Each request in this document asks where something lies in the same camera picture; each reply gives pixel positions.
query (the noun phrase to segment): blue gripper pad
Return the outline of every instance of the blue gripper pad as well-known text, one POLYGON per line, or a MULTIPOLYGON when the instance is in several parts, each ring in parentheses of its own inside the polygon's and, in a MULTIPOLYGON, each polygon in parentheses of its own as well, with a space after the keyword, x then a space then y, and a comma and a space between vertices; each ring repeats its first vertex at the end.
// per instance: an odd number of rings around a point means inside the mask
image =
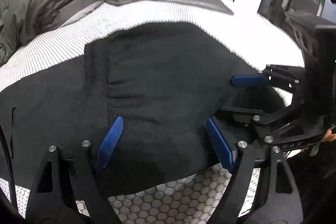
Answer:
POLYGON ((231 83, 241 87, 263 86, 268 84, 268 78, 261 74, 256 76, 234 76, 231 79, 231 83))
POLYGON ((232 150, 211 118, 207 120, 205 127, 212 147, 223 168, 227 169, 229 172, 233 172, 236 155, 232 153, 232 150))
POLYGON ((97 162, 95 165, 96 170, 101 170, 107 166, 123 129, 124 120, 121 116, 118 116, 98 149, 97 162))

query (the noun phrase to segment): hexagon patterned surface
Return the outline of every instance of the hexagon patterned surface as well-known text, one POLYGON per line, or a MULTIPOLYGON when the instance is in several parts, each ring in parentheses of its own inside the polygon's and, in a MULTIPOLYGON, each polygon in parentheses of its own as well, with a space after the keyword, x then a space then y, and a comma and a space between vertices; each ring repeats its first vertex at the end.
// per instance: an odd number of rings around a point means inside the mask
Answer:
MULTIPOLYGON (((254 169, 240 216, 251 209, 260 169, 254 169)), ((221 164, 177 181, 160 184, 131 195, 112 196, 109 201, 124 224, 205 224, 230 182, 221 164)), ((8 182, 0 187, 9 199, 8 182)), ((18 211, 24 217, 30 190, 16 186, 18 211)), ((76 201, 80 213, 89 216, 85 202, 76 201)))

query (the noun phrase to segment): black cable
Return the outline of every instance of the black cable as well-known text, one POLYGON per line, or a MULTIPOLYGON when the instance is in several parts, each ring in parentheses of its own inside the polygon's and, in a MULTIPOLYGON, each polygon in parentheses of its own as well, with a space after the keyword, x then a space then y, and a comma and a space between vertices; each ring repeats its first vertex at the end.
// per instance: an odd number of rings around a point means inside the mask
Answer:
POLYGON ((17 210, 16 191, 15 191, 12 161, 11 161, 11 156, 9 154, 9 150, 8 150, 8 146, 6 142, 6 137, 2 131, 1 125, 0 125, 0 143, 1 143, 2 151, 3 151, 3 155, 5 157, 5 163, 6 163, 6 168, 7 168, 10 202, 12 203, 13 207, 17 210))

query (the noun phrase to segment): black plastic bracket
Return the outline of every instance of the black plastic bracket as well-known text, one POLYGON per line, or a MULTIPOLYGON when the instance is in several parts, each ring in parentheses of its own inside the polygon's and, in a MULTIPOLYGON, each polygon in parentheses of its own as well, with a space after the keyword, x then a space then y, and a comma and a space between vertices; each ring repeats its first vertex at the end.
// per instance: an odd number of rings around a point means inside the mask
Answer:
MULTIPOLYGON (((79 145, 71 162, 75 167, 77 187, 83 193, 90 217, 80 214, 73 196, 69 175, 69 161, 63 159, 60 150, 53 147, 42 161, 30 192, 26 220, 29 224, 46 221, 61 224, 121 224, 107 198, 103 198, 95 182, 90 164, 92 144, 79 145)), ((71 151, 62 151, 71 155, 71 151)))
POLYGON ((255 159, 255 151, 251 145, 238 149, 241 154, 240 164, 232 174, 230 183, 208 224, 235 224, 237 221, 250 185, 247 178, 252 175, 255 159))
POLYGON ((269 162, 259 177, 251 213, 244 224, 298 224, 303 221, 300 195, 283 154, 270 149, 269 162))
POLYGON ((262 140, 265 145, 277 145, 288 151, 315 145, 325 135, 324 117, 302 115, 304 111, 304 103, 293 103, 272 114, 255 109, 221 107, 215 116, 235 128, 244 128, 248 136, 262 140))
POLYGON ((61 224, 85 224, 72 194, 68 167, 56 148, 47 152, 36 174, 26 209, 29 224, 53 220, 61 224))
POLYGON ((302 11, 285 13, 304 59, 304 91, 317 115, 326 115, 330 128, 336 119, 336 25, 324 18, 302 11))
POLYGON ((268 85, 298 95, 302 94, 300 88, 305 80, 305 72, 305 68, 301 67, 266 65, 262 74, 268 79, 268 85))

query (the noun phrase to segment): metal screw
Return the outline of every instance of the metal screw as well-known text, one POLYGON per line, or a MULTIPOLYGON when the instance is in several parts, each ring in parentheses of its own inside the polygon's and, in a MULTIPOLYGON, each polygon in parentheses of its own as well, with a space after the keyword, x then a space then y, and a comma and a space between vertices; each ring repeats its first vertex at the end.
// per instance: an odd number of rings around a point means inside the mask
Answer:
POLYGON ((241 147, 241 148, 245 148, 247 146, 247 142, 245 142, 245 141, 239 141, 238 142, 238 146, 241 147))
POLYGON ((49 150, 49 152, 54 152, 56 150, 56 148, 57 148, 56 145, 50 145, 48 150, 49 150))
POLYGON ((272 150, 275 152, 275 153, 279 153, 281 151, 281 149, 277 146, 273 146, 272 147, 272 150))
POLYGON ((272 143, 274 141, 273 136, 268 135, 264 138, 265 143, 272 143))
POLYGON ((261 118, 260 115, 254 115, 254 116, 253 116, 253 120, 254 120, 255 122, 260 121, 260 118, 261 118))
POLYGON ((82 146, 83 147, 88 147, 90 146, 91 142, 89 140, 82 141, 82 146))

